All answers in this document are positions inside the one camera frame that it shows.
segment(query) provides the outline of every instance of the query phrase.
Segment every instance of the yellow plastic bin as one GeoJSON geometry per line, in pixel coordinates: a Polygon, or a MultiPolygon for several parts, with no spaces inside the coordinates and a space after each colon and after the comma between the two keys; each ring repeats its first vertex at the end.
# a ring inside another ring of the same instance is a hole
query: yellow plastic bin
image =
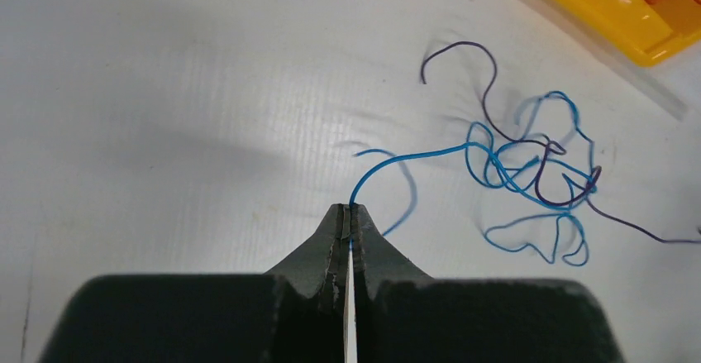
{"type": "Polygon", "coordinates": [[[699,0],[556,1],[642,67],[701,39],[699,0]]]}

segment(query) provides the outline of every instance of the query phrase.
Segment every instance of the blue wire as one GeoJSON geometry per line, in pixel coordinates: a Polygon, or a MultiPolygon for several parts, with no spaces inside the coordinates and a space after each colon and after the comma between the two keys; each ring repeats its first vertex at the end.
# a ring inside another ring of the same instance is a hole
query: blue wire
{"type": "Polygon", "coordinates": [[[376,172],[380,171],[383,169],[383,167],[391,165],[392,163],[399,163],[400,166],[402,166],[402,172],[404,173],[404,176],[407,178],[407,181],[409,182],[409,188],[411,189],[412,193],[412,200],[411,203],[409,204],[409,208],[404,212],[404,214],[397,220],[387,231],[383,233],[384,236],[388,235],[392,230],[396,229],[399,227],[406,219],[411,215],[412,211],[416,207],[417,204],[417,187],[416,183],[414,182],[413,177],[411,176],[411,173],[408,171],[406,166],[404,165],[405,160],[415,160],[415,159],[421,159],[421,158],[429,158],[429,157],[435,157],[435,156],[441,156],[441,155],[449,155],[454,152],[458,152],[461,150],[464,150],[465,153],[465,167],[467,167],[468,172],[470,173],[470,176],[480,185],[482,185],[485,188],[489,189],[506,189],[509,192],[512,193],[519,193],[521,194],[524,198],[527,198],[528,200],[531,200],[534,203],[538,203],[540,206],[550,210],[549,213],[543,213],[543,214],[537,214],[529,217],[523,217],[519,218],[517,220],[514,220],[512,222],[509,222],[505,225],[499,225],[499,226],[494,226],[490,227],[487,230],[482,232],[482,235],[484,239],[491,245],[496,248],[498,248],[501,251],[506,251],[509,253],[518,253],[520,251],[524,251],[528,248],[533,249],[545,262],[548,264],[555,264],[556,262],[556,256],[557,256],[557,247],[558,243],[560,241],[560,220],[563,218],[566,218],[569,220],[575,227],[577,234],[579,235],[579,245],[577,248],[569,253],[563,254],[560,259],[565,262],[567,265],[575,266],[575,267],[580,267],[586,265],[586,263],[589,261],[589,244],[586,241],[586,237],[584,234],[584,227],[582,226],[582,223],[572,215],[572,211],[575,210],[579,205],[583,204],[586,202],[596,213],[598,213],[601,216],[604,216],[605,218],[608,218],[610,220],[619,222],[621,224],[627,225],[629,227],[633,227],[637,229],[640,232],[643,232],[644,234],[648,235],[649,237],[653,238],[656,241],[659,241],[661,243],[689,243],[689,244],[701,244],[701,240],[687,240],[687,239],[673,239],[673,240],[667,240],[667,239],[662,239],[658,236],[655,236],[654,234],[650,233],[649,231],[645,230],[642,227],[639,227],[638,225],[635,225],[633,223],[627,222],[625,220],[622,220],[620,218],[611,216],[610,214],[604,213],[598,208],[596,208],[591,201],[589,200],[589,195],[592,193],[597,192],[597,188],[594,185],[596,182],[596,179],[600,176],[601,174],[601,167],[600,166],[594,166],[594,141],[591,140],[579,127],[579,109],[575,105],[574,102],[567,96],[567,94],[559,91],[559,90],[554,90],[550,91],[540,97],[534,97],[534,98],[529,98],[527,100],[524,100],[516,109],[514,113],[514,123],[517,125],[521,125],[522,122],[522,117],[524,112],[527,110],[529,106],[532,105],[532,110],[530,112],[530,116],[527,119],[526,127],[523,130],[521,138],[514,140],[505,134],[503,134],[497,127],[492,123],[491,119],[489,118],[489,115],[487,113],[487,109],[485,107],[485,101],[487,98],[487,95],[489,94],[490,89],[493,87],[494,82],[497,78],[497,63],[496,59],[494,56],[487,50],[486,47],[483,45],[476,43],[476,42],[469,42],[469,41],[460,41],[456,42],[452,45],[449,45],[436,53],[433,53],[432,55],[428,56],[422,63],[422,68],[421,68],[421,81],[423,83],[426,82],[426,78],[424,75],[424,68],[426,64],[436,56],[445,53],[446,51],[457,47],[458,45],[468,45],[468,46],[473,46],[480,48],[491,60],[492,66],[494,67],[494,73],[493,76],[489,82],[489,85],[487,88],[484,90],[482,94],[482,99],[481,99],[481,104],[482,108],[484,110],[484,115],[487,118],[487,121],[489,121],[490,125],[494,127],[494,130],[497,131],[501,136],[505,137],[509,142],[506,142],[505,144],[501,145],[499,148],[496,150],[494,149],[494,144],[495,144],[495,138],[494,134],[492,131],[489,129],[488,126],[484,125],[481,122],[472,122],[470,124],[470,128],[467,131],[467,135],[465,137],[465,143],[460,144],[459,146],[452,146],[450,148],[446,148],[444,150],[433,150],[433,151],[428,151],[428,152],[420,152],[417,154],[409,154],[409,155],[399,155],[396,156],[392,154],[391,152],[388,152],[386,150],[365,150],[362,152],[359,152],[356,154],[356,156],[360,155],[365,155],[370,152],[379,152],[383,153],[385,155],[390,156],[389,159],[384,160],[374,166],[372,169],[368,170],[358,181],[358,184],[353,188],[353,192],[350,194],[350,205],[353,205],[355,203],[355,199],[362,188],[362,186],[367,182],[367,180],[376,172]],[[546,134],[544,133],[532,133],[532,128],[533,125],[535,124],[535,120],[537,118],[537,114],[541,110],[541,106],[545,101],[564,101],[567,105],[568,108],[570,109],[570,116],[572,120],[572,128],[570,131],[567,132],[567,134],[562,137],[561,140],[559,141],[553,141],[551,140],[546,134]],[[487,136],[488,141],[485,144],[478,143],[476,141],[472,141],[472,133],[476,128],[481,128],[481,130],[484,132],[484,134],[487,136]],[[579,170],[575,168],[574,166],[568,165],[565,163],[563,160],[558,160],[558,159],[553,159],[552,157],[548,157],[548,153],[555,155],[555,156],[560,156],[564,155],[566,153],[565,151],[565,145],[567,145],[573,138],[576,136],[582,137],[587,143],[589,144],[589,152],[588,152],[588,162],[589,162],[589,171],[585,172],[583,170],[579,170]],[[519,144],[523,143],[536,143],[539,146],[543,146],[546,151],[543,157],[541,158],[540,156],[535,156],[526,163],[524,163],[521,167],[506,167],[503,162],[500,160],[501,154],[504,152],[508,152],[509,150],[513,149],[514,147],[518,146],[519,144]],[[469,156],[469,149],[472,147],[480,148],[484,152],[487,153],[487,159],[484,161],[484,168],[482,169],[482,175],[478,176],[474,169],[472,164],[470,163],[470,156],[469,156]],[[547,165],[558,165],[561,168],[568,170],[571,173],[576,174],[577,178],[584,179],[584,182],[576,182],[566,173],[561,173],[563,180],[565,181],[565,184],[567,185],[567,189],[570,191],[570,200],[568,201],[567,204],[565,203],[553,203],[553,202],[548,202],[545,198],[538,198],[539,196],[541,197],[542,195],[539,194],[539,189],[538,189],[538,184],[540,181],[540,177],[542,172],[545,169],[545,166],[547,165]],[[489,173],[490,173],[490,167],[493,166],[494,171],[496,172],[496,175],[499,178],[498,182],[493,182],[489,179],[489,173]],[[526,173],[526,170],[532,169],[532,168],[538,168],[538,173],[536,173],[535,176],[533,176],[532,179],[528,180],[523,186],[519,185],[516,182],[516,179],[522,179],[523,175],[526,173]],[[533,194],[529,193],[531,189],[534,189],[536,191],[536,195],[534,196],[533,194]],[[499,245],[498,243],[494,242],[490,237],[490,233],[493,231],[497,231],[500,229],[505,229],[509,227],[513,227],[521,222],[526,222],[526,221],[531,221],[539,218],[550,218],[554,217],[556,219],[556,234],[555,234],[555,242],[553,244],[552,249],[546,254],[543,251],[541,251],[537,246],[532,244],[531,242],[524,242],[518,247],[514,248],[509,248],[506,246],[499,245]],[[572,260],[573,257],[579,256],[580,252],[584,250],[584,258],[582,260],[572,260]]]}
{"type": "MultiPolygon", "coordinates": [[[[366,155],[366,154],[372,154],[372,153],[385,154],[385,155],[389,156],[390,158],[396,157],[395,154],[393,154],[392,152],[389,152],[388,150],[380,150],[380,149],[377,149],[377,148],[369,149],[369,150],[363,150],[363,151],[361,151],[361,152],[356,153],[354,156],[355,156],[355,157],[358,157],[358,156],[362,156],[362,155],[366,155]]],[[[394,231],[394,229],[396,229],[397,227],[399,227],[400,225],[402,225],[402,223],[403,223],[404,221],[406,221],[407,218],[409,218],[409,216],[413,213],[414,209],[416,208],[416,206],[417,206],[417,204],[418,204],[418,192],[417,192],[416,181],[414,181],[414,178],[413,178],[411,172],[409,172],[409,168],[407,167],[407,165],[406,165],[404,162],[399,162],[399,167],[400,167],[401,170],[402,170],[402,174],[404,174],[404,178],[406,178],[406,179],[407,179],[407,182],[409,183],[409,190],[410,190],[410,194],[411,194],[411,202],[409,203],[409,207],[408,207],[407,210],[404,212],[404,214],[402,214],[402,216],[401,216],[391,227],[387,228],[387,231],[383,232],[383,233],[382,233],[382,236],[387,236],[387,235],[389,235],[389,233],[390,233],[391,231],[394,231]]]]}
{"type": "MultiPolygon", "coordinates": [[[[534,123],[534,120],[537,116],[537,113],[541,109],[541,104],[546,101],[546,100],[562,100],[565,101],[569,107],[570,107],[570,113],[572,117],[572,122],[573,122],[573,128],[572,130],[560,141],[561,146],[564,147],[566,143],[568,143],[572,138],[574,138],[575,135],[579,135],[582,138],[584,138],[588,143],[589,143],[589,173],[585,173],[582,170],[579,170],[575,168],[574,166],[571,166],[567,163],[565,163],[562,160],[558,159],[553,159],[553,158],[547,158],[546,163],[547,164],[553,164],[553,165],[559,165],[563,169],[571,171],[572,173],[576,174],[580,178],[584,179],[584,184],[591,183],[593,182],[593,169],[594,169],[594,142],[589,139],[579,128],[579,111],[577,107],[572,103],[572,101],[567,97],[566,94],[560,92],[560,91],[553,91],[545,94],[544,96],[541,96],[539,98],[534,98],[532,101],[534,101],[534,107],[533,111],[531,112],[531,115],[528,119],[528,123],[526,125],[526,129],[523,132],[524,138],[525,136],[529,136],[529,133],[532,130],[532,126],[534,123]]],[[[516,123],[519,123],[521,121],[521,117],[524,113],[524,108],[525,106],[521,106],[517,110],[517,117],[515,119],[516,123]]],[[[357,197],[357,194],[359,193],[360,189],[362,186],[365,184],[365,182],[376,172],[380,171],[384,167],[391,165],[392,163],[399,163],[403,165],[403,162],[405,160],[415,160],[415,159],[421,159],[421,158],[429,158],[429,157],[435,157],[435,156],[441,156],[441,155],[449,155],[450,153],[458,152],[463,150],[464,155],[465,155],[465,167],[467,168],[468,172],[472,176],[472,178],[477,181],[480,185],[484,186],[485,188],[490,188],[490,189],[501,189],[504,188],[510,192],[513,193],[519,193],[523,197],[527,198],[528,200],[531,200],[534,203],[538,203],[542,207],[551,210],[553,213],[547,213],[547,214],[539,214],[536,216],[530,216],[530,217],[524,217],[520,218],[516,221],[510,222],[506,225],[502,226],[496,226],[496,227],[491,227],[488,228],[484,233],[483,237],[484,239],[494,247],[497,247],[499,250],[506,251],[506,252],[511,252],[511,253],[518,253],[520,251],[523,251],[527,248],[533,249],[535,252],[538,253],[538,255],[548,264],[554,264],[556,262],[556,251],[557,251],[557,245],[560,240],[560,220],[563,218],[567,218],[570,220],[574,225],[575,228],[577,229],[577,232],[580,236],[581,242],[578,245],[577,249],[571,253],[564,254],[560,259],[565,262],[567,265],[572,265],[572,266],[583,266],[589,261],[589,245],[586,242],[586,238],[584,236],[584,227],[582,226],[581,222],[574,217],[571,214],[571,211],[577,208],[580,204],[585,202],[585,199],[589,196],[591,193],[596,192],[596,187],[591,188],[591,190],[583,197],[581,197],[579,200],[565,206],[565,207],[558,207],[558,206],[552,206],[548,203],[542,202],[539,198],[534,196],[532,193],[529,193],[528,191],[534,186],[535,182],[537,181],[537,177],[534,176],[532,179],[530,179],[527,183],[524,185],[520,185],[516,182],[517,178],[521,178],[523,174],[525,174],[526,170],[530,168],[534,168],[536,166],[539,166],[542,164],[542,158],[539,156],[535,156],[531,158],[528,162],[523,164],[521,167],[506,167],[503,165],[500,156],[504,152],[507,152],[514,147],[518,146],[520,144],[519,141],[515,142],[507,142],[503,145],[501,145],[497,150],[494,149],[494,134],[492,131],[487,127],[485,124],[481,122],[472,122],[470,124],[470,128],[467,131],[467,135],[465,137],[465,143],[461,144],[459,146],[453,146],[450,148],[446,148],[444,150],[434,150],[434,151],[428,151],[428,152],[420,152],[416,154],[409,154],[409,155],[399,155],[396,156],[391,152],[388,152],[386,150],[365,150],[362,152],[359,152],[356,154],[356,156],[360,155],[365,155],[371,152],[379,152],[383,153],[387,156],[390,156],[387,160],[383,160],[376,166],[374,166],[372,169],[368,170],[363,177],[360,178],[358,181],[358,184],[355,186],[353,189],[353,192],[350,195],[350,204],[355,203],[355,199],[357,197]],[[480,129],[481,131],[484,132],[484,134],[487,136],[487,141],[486,145],[481,144],[475,141],[471,141],[473,137],[473,132],[477,129],[480,129]],[[478,176],[474,169],[472,164],[470,163],[470,157],[469,157],[469,152],[470,148],[479,148],[483,150],[487,154],[487,159],[484,162],[484,168],[482,172],[482,176],[478,176]],[[499,178],[499,182],[495,183],[493,181],[489,180],[489,168],[490,166],[493,166],[494,169],[496,170],[497,176],[499,178]],[[543,253],[537,246],[533,245],[530,242],[524,243],[523,245],[517,247],[517,248],[507,248],[505,246],[501,246],[498,243],[494,242],[492,239],[490,239],[489,234],[495,230],[498,229],[504,229],[504,228],[509,228],[517,225],[518,223],[537,219],[537,218],[544,218],[544,217],[555,217],[556,218],[556,238],[554,245],[552,247],[551,252],[547,255],[546,253],[543,253]],[[584,249],[584,259],[581,262],[574,262],[571,260],[572,257],[578,255],[582,250],[584,249]]],[[[399,227],[406,219],[411,215],[413,209],[416,207],[417,203],[417,191],[416,191],[416,183],[413,180],[413,177],[411,176],[411,173],[406,169],[405,167],[402,169],[402,172],[404,173],[404,176],[407,178],[409,182],[409,187],[412,191],[412,201],[409,205],[409,208],[404,212],[404,214],[387,230],[383,233],[383,235],[388,235],[391,231],[399,227]]],[[[575,189],[579,191],[584,191],[584,187],[575,182],[569,175],[562,173],[561,174],[563,177],[563,180],[565,181],[565,184],[567,185],[568,190],[570,191],[570,198],[574,198],[575,196],[575,189]]]]}

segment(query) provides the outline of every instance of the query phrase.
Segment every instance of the white surface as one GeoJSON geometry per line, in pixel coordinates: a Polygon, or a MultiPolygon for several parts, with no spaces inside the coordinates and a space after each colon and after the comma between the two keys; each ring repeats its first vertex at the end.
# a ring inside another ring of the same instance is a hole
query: white surface
{"type": "MultiPolygon", "coordinates": [[[[488,63],[466,50],[428,86],[417,73],[461,38],[498,57],[497,119],[554,88],[577,102],[602,152],[599,206],[665,236],[701,224],[699,115],[676,122],[520,0],[0,0],[0,20],[0,361],[34,361],[95,275],[268,269],[380,159],[348,141],[460,143],[488,63]]],[[[509,255],[475,224],[536,208],[478,187],[460,155],[410,168],[419,206],[390,238],[429,274],[576,279],[629,361],[701,361],[698,248],[583,208],[588,266],[509,255]]],[[[359,200],[388,226],[407,189],[386,169],[359,200]]]]}

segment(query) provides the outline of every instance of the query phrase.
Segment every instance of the yellow container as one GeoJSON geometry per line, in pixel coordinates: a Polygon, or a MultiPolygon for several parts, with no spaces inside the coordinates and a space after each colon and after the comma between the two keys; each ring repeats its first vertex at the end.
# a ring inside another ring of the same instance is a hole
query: yellow container
{"type": "Polygon", "coordinates": [[[556,1],[642,67],[701,39],[701,4],[694,0],[556,1]]]}

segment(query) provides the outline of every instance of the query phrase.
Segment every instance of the wire bundle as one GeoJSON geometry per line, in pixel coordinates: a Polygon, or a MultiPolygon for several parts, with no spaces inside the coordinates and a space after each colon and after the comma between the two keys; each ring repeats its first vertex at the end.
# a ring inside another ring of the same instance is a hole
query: wire bundle
{"type": "MultiPolygon", "coordinates": [[[[579,235],[579,244],[577,248],[569,253],[563,254],[560,259],[565,262],[567,265],[571,266],[583,266],[586,265],[586,263],[589,261],[589,245],[586,241],[586,236],[584,233],[584,226],[582,223],[577,219],[577,217],[572,214],[572,212],[581,206],[584,203],[587,203],[587,205],[592,208],[597,214],[613,220],[615,222],[619,222],[623,225],[626,225],[628,227],[632,227],[639,232],[642,232],[652,239],[660,242],[660,243],[667,243],[667,244],[701,244],[701,240],[690,240],[690,239],[663,239],[660,238],[653,233],[647,231],[646,229],[639,227],[638,225],[635,225],[631,222],[622,220],[621,218],[614,217],[610,214],[607,214],[603,211],[601,211],[599,208],[594,206],[591,202],[590,196],[594,193],[596,193],[597,188],[596,188],[596,183],[598,182],[599,176],[601,175],[602,168],[601,166],[594,165],[594,141],[592,141],[587,135],[581,130],[579,124],[579,110],[577,106],[572,102],[572,100],[567,97],[567,95],[561,91],[552,91],[549,93],[546,93],[545,95],[535,98],[533,102],[533,110],[531,112],[531,116],[529,117],[528,123],[526,125],[525,131],[522,133],[522,135],[519,138],[512,138],[503,131],[501,131],[496,125],[494,125],[494,122],[492,121],[492,118],[489,115],[489,112],[487,111],[487,97],[489,96],[489,91],[492,89],[494,86],[494,82],[497,79],[498,75],[498,66],[497,66],[497,61],[492,55],[489,50],[484,47],[483,45],[476,43],[476,42],[470,42],[470,41],[459,41],[456,43],[453,43],[451,45],[446,46],[445,48],[433,53],[432,55],[429,55],[423,62],[421,66],[421,81],[423,84],[426,84],[426,76],[425,76],[425,69],[428,65],[428,63],[436,58],[438,55],[441,55],[448,50],[451,50],[457,46],[472,46],[476,47],[480,50],[482,50],[490,59],[492,66],[493,66],[493,74],[492,78],[489,81],[489,84],[487,85],[487,88],[484,90],[482,93],[482,97],[480,99],[480,103],[482,105],[482,110],[484,113],[484,118],[487,121],[488,124],[484,124],[482,122],[472,122],[470,124],[470,128],[467,131],[467,135],[465,138],[465,142],[462,144],[459,144],[458,146],[452,146],[449,148],[445,148],[443,150],[434,150],[434,151],[428,151],[428,152],[420,152],[416,154],[408,154],[408,155],[395,155],[389,151],[386,150],[378,150],[378,149],[372,149],[372,150],[364,150],[362,152],[359,152],[355,154],[356,156],[361,156],[361,155],[366,155],[369,153],[382,153],[384,155],[389,156],[387,160],[384,160],[374,166],[372,169],[368,170],[358,181],[357,185],[353,189],[353,192],[350,195],[350,204],[352,205],[355,202],[355,199],[362,188],[362,186],[365,184],[365,182],[376,172],[379,170],[383,169],[384,167],[391,165],[392,163],[399,163],[400,166],[402,166],[402,172],[404,173],[404,176],[407,178],[409,182],[409,186],[411,189],[411,203],[409,204],[408,209],[405,211],[405,213],[397,220],[387,231],[383,233],[383,236],[387,236],[391,231],[399,227],[412,213],[414,208],[417,205],[417,187],[416,183],[414,182],[413,177],[408,171],[408,168],[404,164],[404,161],[406,160],[415,160],[415,159],[421,159],[421,158],[429,158],[429,157],[435,157],[435,156],[442,156],[442,155],[448,155],[451,153],[455,152],[460,152],[463,151],[465,155],[465,166],[470,173],[470,176],[481,186],[488,188],[488,189],[506,189],[508,192],[511,193],[518,193],[522,195],[524,198],[539,204],[540,206],[544,207],[547,209],[546,213],[542,214],[537,214],[534,216],[529,216],[529,217],[523,217],[520,218],[516,221],[510,222],[508,224],[500,225],[500,226],[495,226],[488,228],[482,232],[482,235],[484,239],[491,245],[499,250],[510,252],[510,253],[518,253],[519,251],[524,251],[526,249],[533,249],[545,262],[548,264],[555,264],[556,259],[557,259],[557,248],[558,244],[560,241],[560,222],[563,219],[568,220],[571,222],[571,224],[574,226],[576,229],[577,234],[579,235]],[[563,101],[567,104],[569,110],[570,110],[570,116],[572,120],[572,128],[570,133],[568,133],[562,140],[560,141],[555,141],[552,140],[547,134],[544,133],[531,133],[531,129],[533,126],[533,123],[536,119],[536,115],[538,111],[541,108],[541,105],[545,101],[563,101]],[[486,143],[480,143],[474,140],[473,138],[473,133],[474,131],[479,130],[482,131],[488,138],[486,143]],[[495,135],[494,131],[499,134],[503,139],[505,139],[507,142],[502,144],[501,146],[495,146],[495,135]],[[575,168],[572,165],[568,165],[561,159],[557,158],[562,158],[567,154],[567,150],[565,149],[565,145],[567,144],[568,141],[570,141],[574,136],[580,136],[582,137],[587,143],[589,144],[589,168],[587,170],[579,170],[575,168]],[[521,167],[507,167],[503,164],[502,160],[500,157],[507,151],[521,145],[536,145],[540,146],[543,149],[542,155],[537,155],[530,159],[526,164],[524,164],[521,167]],[[482,165],[482,171],[480,173],[475,172],[474,169],[474,164],[470,161],[469,153],[470,150],[478,149],[483,151],[487,155],[487,159],[484,161],[482,165]],[[563,180],[565,181],[565,184],[567,185],[567,188],[569,190],[569,195],[570,198],[568,198],[565,201],[557,202],[557,201],[552,201],[545,196],[543,196],[541,192],[541,177],[543,175],[543,172],[546,168],[546,166],[559,166],[563,170],[568,170],[571,174],[574,173],[572,177],[567,175],[566,173],[561,173],[563,180]],[[526,174],[526,170],[529,169],[536,169],[535,175],[531,179],[524,179],[524,175],[526,174]],[[493,179],[489,178],[489,173],[493,172],[496,173],[498,176],[498,181],[495,181],[493,179]],[[506,247],[503,245],[498,244],[491,238],[491,234],[494,231],[500,230],[500,229],[505,229],[509,227],[513,227],[517,225],[518,223],[529,221],[529,220],[534,220],[538,218],[554,218],[555,223],[556,223],[556,237],[555,237],[555,242],[553,244],[553,247],[551,250],[544,252],[542,251],[538,246],[530,243],[530,242],[525,242],[521,244],[520,246],[517,247],[506,247]],[[576,259],[576,256],[579,256],[581,252],[581,255],[583,258],[576,259]]],[[[530,104],[530,102],[526,101],[522,106],[519,107],[519,109],[516,111],[516,116],[515,116],[515,121],[518,123],[522,117],[522,113],[524,111],[524,108],[526,105],[530,104]]]]}

